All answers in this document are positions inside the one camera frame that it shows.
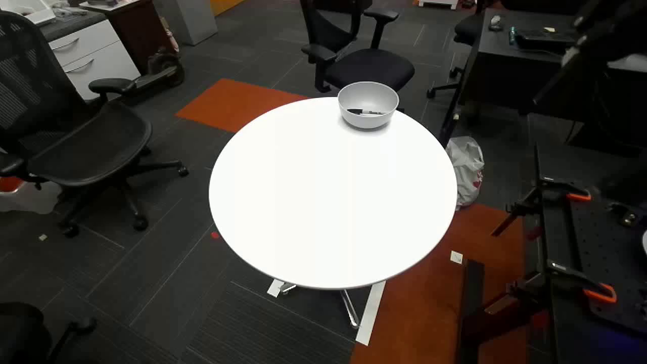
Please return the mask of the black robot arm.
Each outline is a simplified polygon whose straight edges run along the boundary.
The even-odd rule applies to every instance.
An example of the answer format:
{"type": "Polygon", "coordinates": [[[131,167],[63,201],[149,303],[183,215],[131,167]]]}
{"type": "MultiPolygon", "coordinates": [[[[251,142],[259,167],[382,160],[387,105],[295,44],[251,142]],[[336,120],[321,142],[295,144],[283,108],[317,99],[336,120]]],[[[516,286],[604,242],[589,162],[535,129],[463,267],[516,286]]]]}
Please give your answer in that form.
{"type": "Polygon", "coordinates": [[[579,38],[566,48],[561,71],[535,92],[537,113],[580,115],[609,62],[647,50],[647,0],[584,0],[572,26],[579,38]]]}

